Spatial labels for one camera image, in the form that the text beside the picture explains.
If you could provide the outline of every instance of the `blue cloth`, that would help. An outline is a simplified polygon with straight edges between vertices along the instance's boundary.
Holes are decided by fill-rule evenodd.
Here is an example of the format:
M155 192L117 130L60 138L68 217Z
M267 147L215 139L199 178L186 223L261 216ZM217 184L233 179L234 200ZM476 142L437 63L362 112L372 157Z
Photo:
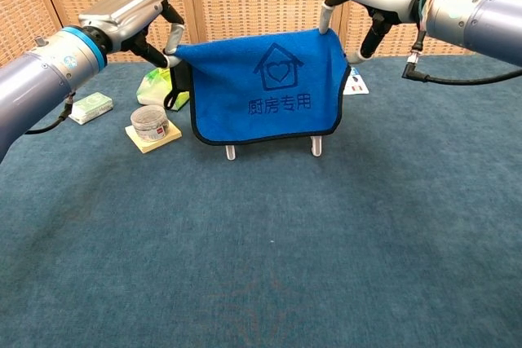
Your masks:
M349 66L330 30L180 46L192 66L192 128L210 144L330 134Z

